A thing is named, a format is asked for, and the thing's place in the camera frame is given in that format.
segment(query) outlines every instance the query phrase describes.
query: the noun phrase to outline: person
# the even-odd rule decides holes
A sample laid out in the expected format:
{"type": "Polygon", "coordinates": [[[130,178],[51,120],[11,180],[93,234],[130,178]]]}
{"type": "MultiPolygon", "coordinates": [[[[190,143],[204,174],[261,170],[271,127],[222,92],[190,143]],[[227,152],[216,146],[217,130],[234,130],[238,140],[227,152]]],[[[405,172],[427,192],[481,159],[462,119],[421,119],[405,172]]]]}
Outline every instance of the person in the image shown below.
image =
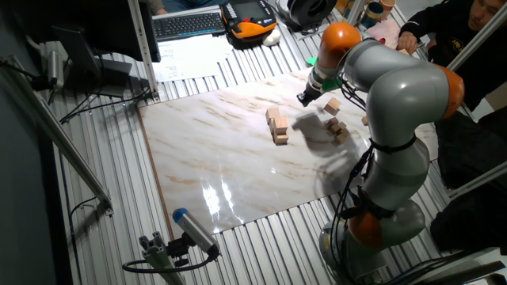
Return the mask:
{"type": "Polygon", "coordinates": [[[154,15],[181,12],[190,9],[222,5],[227,0],[149,0],[154,15]]]}
{"type": "MultiPolygon", "coordinates": [[[[429,60],[446,67],[491,20],[507,0],[447,0],[411,17],[401,28],[398,50],[417,50],[417,40],[434,32],[429,60]]],[[[507,80],[507,28],[501,26],[456,70],[465,83],[465,104],[473,111],[507,80]]]]}
{"type": "MultiPolygon", "coordinates": [[[[412,54],[417,41],[434,32],[429,60],[446,67],[484,28],[507,0],[447,0],[409,19],[401,28],[398,50],[412,54]]],[[[507,28],[502,25],[456,70],[465,84],[464,102],[474,110],[485,95],[507,80],[507,28]]],[[[435,122],[438,166],[448,188],[459,188],[507,161],[507,107],[479,122],[457,112],[435,122]]],[[[439,250],[475,250],[507,245],[507,176],[454,199],[438,213],[430,233],[439,250]]]]}

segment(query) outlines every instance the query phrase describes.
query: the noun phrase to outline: black keyboard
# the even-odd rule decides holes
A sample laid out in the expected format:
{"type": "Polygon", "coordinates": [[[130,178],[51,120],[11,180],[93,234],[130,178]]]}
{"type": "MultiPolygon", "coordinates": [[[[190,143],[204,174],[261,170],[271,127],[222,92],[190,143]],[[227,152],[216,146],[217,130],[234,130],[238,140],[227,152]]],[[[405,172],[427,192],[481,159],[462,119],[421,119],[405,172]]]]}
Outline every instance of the black keyboard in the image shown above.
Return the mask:
{"type": "Polygon", "coordinates": [[[225,32],[220,13],[202,13],[190,16],[154,20],[157,40],[176,40],[189,36],[225,32]]]}

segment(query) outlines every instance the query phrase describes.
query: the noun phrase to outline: hand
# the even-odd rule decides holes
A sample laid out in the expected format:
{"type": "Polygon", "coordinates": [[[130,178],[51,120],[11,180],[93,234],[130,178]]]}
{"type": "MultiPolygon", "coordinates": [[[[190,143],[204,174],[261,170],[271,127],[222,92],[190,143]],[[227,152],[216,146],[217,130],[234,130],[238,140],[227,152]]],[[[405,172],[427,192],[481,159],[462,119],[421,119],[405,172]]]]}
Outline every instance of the hand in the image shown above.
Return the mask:
{"type": "Polygon", "coordinates": [[[429,51],[429,49],[433,48],[434,46],[436,46],[436,40],[435,39],[430,40],[429,43],[426,45],[426,50],[429,51]]]}
{"type": "Polygon", "coordinates": [[[167,13],[167,11],[166,11],[165,9],[160,9],[160,10],[156,13],[156,15],[157,15],[157,16],[158,16],[158,15],[163,15],[163,14],[165,14],[165,13],[167,13]]]}
{"type": "Polygon", "coordinates": [[[403,32],[403,34],[398,39],[397,50],[406,50],[409,55],[412,55],[417,50],[417,38],[414,36],[412,32],[403,32]]]}

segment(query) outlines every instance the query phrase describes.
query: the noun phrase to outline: white marble board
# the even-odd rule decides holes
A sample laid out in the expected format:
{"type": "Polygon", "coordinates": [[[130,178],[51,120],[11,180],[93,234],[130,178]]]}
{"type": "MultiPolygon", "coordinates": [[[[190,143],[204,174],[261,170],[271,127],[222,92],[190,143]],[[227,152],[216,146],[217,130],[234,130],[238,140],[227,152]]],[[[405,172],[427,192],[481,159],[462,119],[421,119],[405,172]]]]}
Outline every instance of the white marble board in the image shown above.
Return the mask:
{"type": "MultiPolygon", "coordinates": [[[[310,70],[237,85],[139,109],[160,191],[169,216],[187,208],[217,233],[339,192],[368,148],[364,112],[339,90],[304,108],[295,95],[310,70]],[[351,136],[334,142],[322,108],[342,102],[337,118],[351,136]],[[287,117],[288,144],[276,146],[266,124],[267,108],[287,117]]],[[[360,94],[366,99],[367,94],[360,94]]],[[[430,125],[416,130],[436,158],[430,125]]],[[[181,229],[170,218],[176,238],[181,229]]]]}

